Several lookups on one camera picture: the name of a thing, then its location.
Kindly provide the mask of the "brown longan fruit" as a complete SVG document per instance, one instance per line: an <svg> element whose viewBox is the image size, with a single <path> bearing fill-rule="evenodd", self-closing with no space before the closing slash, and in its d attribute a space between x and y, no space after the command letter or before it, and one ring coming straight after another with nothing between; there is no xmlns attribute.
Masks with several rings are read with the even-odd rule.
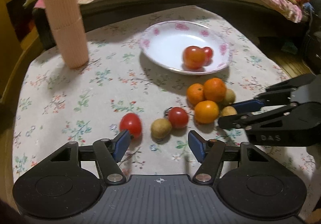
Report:
<svg viewBox="0 0 321 224"><path fill-rule="evenodd" d="M236 100L236 94L232 89L226 89L225 97L222 101L222 105L231 106Z"/></svg>
<svg viewBox="0 0 321 224"><path fill-rule="evenodd" d="M166 118L157 119L151 124L151 136L154 139L166 138L171 130L172 125Z"/></svg>
<svg viewBox="0 0 321 224"><path fill-rule="evenodd" d="M220 116L232 116L232 115L237 115L237 111L234 107L232 106L226 106L220 111Z"/></svg>

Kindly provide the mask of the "red cherry tomato with stem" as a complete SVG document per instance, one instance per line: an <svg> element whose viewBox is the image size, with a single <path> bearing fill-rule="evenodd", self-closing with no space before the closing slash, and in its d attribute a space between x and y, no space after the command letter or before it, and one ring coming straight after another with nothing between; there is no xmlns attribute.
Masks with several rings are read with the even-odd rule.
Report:
<svg viewBox="0 0 321 224"><path fill-rule="evenodd" d="M181 129L187 126L189 115L181 107L172 107L168 112L168 120L173 128Z"/></svg>

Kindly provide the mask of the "smooth orange mandarin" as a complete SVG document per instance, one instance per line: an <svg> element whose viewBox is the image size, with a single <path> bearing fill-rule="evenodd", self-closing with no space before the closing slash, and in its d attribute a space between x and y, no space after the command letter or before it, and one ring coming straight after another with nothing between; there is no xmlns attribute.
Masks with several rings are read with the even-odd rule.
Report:
<svg viewBox="0 0 321 224"><path fill-rule="evenodd" d="M194 107L194 119L201 124L213 123L219 117L218 104L211 101L205 100L199 102Z"/></svg>

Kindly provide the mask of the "small red cherry tomato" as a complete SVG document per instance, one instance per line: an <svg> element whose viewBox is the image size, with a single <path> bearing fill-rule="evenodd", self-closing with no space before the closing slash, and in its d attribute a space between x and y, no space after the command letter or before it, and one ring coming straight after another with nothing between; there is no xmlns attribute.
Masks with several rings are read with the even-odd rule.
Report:
<svg viewBox="0 0 321 224"><path fill-rule="evenodd" d="M203 52L205 54L205 66L209 65L212 62L214 51L211 47L203 47Z"/></svg>

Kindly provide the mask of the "large red tomato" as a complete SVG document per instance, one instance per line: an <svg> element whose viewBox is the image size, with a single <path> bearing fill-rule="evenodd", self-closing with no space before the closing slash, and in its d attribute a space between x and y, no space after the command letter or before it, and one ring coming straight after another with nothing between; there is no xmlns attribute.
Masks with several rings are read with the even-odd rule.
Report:
<svg viewBox="0 0 321 224"><path fill-rule="evenodd" d="M205 65L206 54L202 48L197 46L189 46L183 51L183 63L191 69L197 70Z"/></svg>

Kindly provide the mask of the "floral tablecloth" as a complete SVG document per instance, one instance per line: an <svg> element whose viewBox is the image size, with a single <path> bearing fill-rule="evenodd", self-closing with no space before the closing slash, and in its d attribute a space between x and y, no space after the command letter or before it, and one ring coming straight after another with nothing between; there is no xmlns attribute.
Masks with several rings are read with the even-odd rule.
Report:
<svg viewBox="0 0 321 224"><path fill-rule="evenodd" d="M203 76L167 70L139 46L151 25L185 20L227 41L227 68ZM320 151L259 146L244 129L222 129L194 119L186 97L192 84L220 78L251 100L288 80L282 69L224 18L184 6L124 20L87 33L89 61L69 69L58 49L31 62L20 93L13 143L18 210L30 223L303 223L320 199ZM154 139L151 124L172 107L189 115ZM124 115L139 116L122 160L112 139ZM199 163L188 146L195 130L206 140Z"/></svg>

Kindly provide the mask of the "white floral plate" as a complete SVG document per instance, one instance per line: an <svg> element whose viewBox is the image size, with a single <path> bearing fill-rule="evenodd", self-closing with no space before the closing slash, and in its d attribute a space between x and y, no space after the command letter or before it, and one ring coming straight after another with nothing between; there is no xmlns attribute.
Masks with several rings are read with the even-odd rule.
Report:
<svg viewBox="0 0 321 224"><path fill-rule="evenodd" d="M221 34L207 26L185 20L163 21L148 27L139 39L144 55L153 63L175 73L203 76L220 72L229 66L232 51ZM198 70L183 63L183 52L189 46L210 47L212 60Z"/></svg>

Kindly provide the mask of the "pink ribbed bottle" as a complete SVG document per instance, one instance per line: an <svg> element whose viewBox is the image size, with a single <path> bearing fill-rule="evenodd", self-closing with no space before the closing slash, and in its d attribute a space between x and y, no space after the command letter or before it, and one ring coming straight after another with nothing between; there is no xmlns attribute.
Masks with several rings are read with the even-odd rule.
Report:
<svg viewBox="0 0 321 224"><path fill-rule="evenodd" d="M82 15L77 0L43 0L48 23L63 61L79 68L89 60Z"/></svg>

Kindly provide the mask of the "dark bed frame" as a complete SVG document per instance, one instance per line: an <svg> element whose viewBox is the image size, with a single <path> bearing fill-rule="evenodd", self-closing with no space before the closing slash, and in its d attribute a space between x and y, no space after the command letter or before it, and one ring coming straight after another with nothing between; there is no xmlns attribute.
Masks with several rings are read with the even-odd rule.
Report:
<svg viewBox="0 0 321 224"><path fill-rule="evenodd" d="M85 30L91 31L145 14L192 5L218 14L256 45L260 40L275 39L277 43L304 46L314 35L320 35L320 17L316 14L294 23L275 10L240 0L103 0L81 5L80 12Z"/></svg>

